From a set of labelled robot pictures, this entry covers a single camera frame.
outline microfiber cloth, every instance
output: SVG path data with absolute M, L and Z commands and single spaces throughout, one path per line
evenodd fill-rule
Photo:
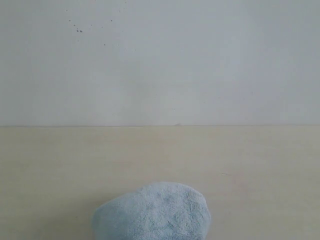
M 204 240 L 210 224 L 204 196 L 175 182 L 156 182 L 119 196 L 92 218 L 96 240 Z

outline light blue towel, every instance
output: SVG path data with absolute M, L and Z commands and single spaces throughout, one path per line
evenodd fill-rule
M 157 182 L 117 197 L 94 213 L 96 240 L 204 240 L 211 215 L 204 196 L 174 182 Z

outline white wall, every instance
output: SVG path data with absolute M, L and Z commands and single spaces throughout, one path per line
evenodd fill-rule
M 0 125 L 320 124 L 319 12 L 319 0 L 3 0 Z

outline fluffy fabric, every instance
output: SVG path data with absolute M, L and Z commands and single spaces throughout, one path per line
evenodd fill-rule
M 204 196 L 174 182 L 157 182 L 117 197 L 94 213 L 96 240 L 204 240 L 211 215 Z

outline light wood surface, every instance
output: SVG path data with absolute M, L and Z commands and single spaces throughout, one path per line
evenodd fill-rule
M 320 239 L 320 126 L 0 128 L 0 239 L 91 240 L 154 181 L 205 195 L 208 240 Z

